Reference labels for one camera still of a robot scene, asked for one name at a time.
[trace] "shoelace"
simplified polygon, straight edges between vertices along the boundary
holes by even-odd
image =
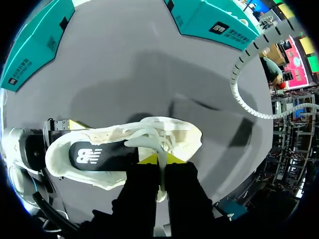
[[[148,126],[147,127],[136,126],[129,129],[124,129],[122,133],[125,133],[128,130],[134,130],[134,129],[137,129],[137,131],[135,131],[128,140],[133,138],[138,138],[143,135],[148,135],[148,138],[155,140],[157,144],[160,145],[160,147],[165,149],[165,151],[173,153],[173,150],[176,146],[176,139],[174,134],[171,131],[161,130],[159,134],[155,128],[148,127]],[[151,148],[154,149],[158,147],[158,145],[154,145]]]
[[[167,145],[167,149],[173,152],[173,149],[176,145],[175,136],[170,131],[162,130],[160,134],[155,128],[151,127],[137,127],[138,130],[135,131],[131,137],[124,143],[127,147],[146,147],[151,148],[158,152],[158,161],[160,168],[160,191],[158,193],[158,202],[162,202],[166,197],[166,190],[164,185],[164,170],[167,165],[167,153],[163,149],[165,144]]]

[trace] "green shirt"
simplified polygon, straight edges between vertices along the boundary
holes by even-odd
[[[279,68],[279,66],[277,66],[275,62],[266,57],[262,57],[260,58],[260,60],[264,67],[268,82],[273,82],[278,75],[283,76],[281,69]]]

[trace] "teal box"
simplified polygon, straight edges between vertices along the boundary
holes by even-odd
[[[72,0],[54,0],[22,27],[4,65],[1,88],[18,91],[36,71],[55,58],[74,11]]]
[[[232,0],[164,0],[179,32],[244,50],[257,28]],[[240,21],[244,19],[248,26]]]

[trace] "red object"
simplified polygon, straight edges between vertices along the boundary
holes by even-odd
[[[281,90],[283,90],[286,87],[286,82],[281,83],[280,85],[277,85]]]
[[[292,48],[285,50],[289,59],[289,64],[285,66],[285,71],[291,71],[293,79],[287,82],[287,89],[306,87],[309,85],[309,83],[301,56],[296,48],[295,42],[291,37],[289,37],[288,41],[290,42]]]

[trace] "white robot part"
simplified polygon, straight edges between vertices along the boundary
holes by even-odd
[[[262,118],[262,119],[279,119],[285,117],[299,109],[311,107],[319,110],[319,105],[316,104],[300,104],[286,112],[283,112],[278,115],[267,115],[260,113],[254,109],[252,109],[249,105],[247,105],[238,92],[238,77],[242,69],[245,65],[251,61],[259,52],[263,49],[269,47],[274,42],[279,42],[280,40],[286,40],[289,36],[295,37],[298,36],[299,33],[303,30],[302,26],[298,22],[295,17],[290,19],[284,20],[280,22],[277,26],[271,27],[267,29],[264,34],[258,36],[254,41],[252,41],[247,48],[242,52],[242,55],[238,58],[237,62],[235,63],[232,73],[231,73],[231,80],[230,80],[230,88],[231,92],[238,102],[238,104],[248,113]]]

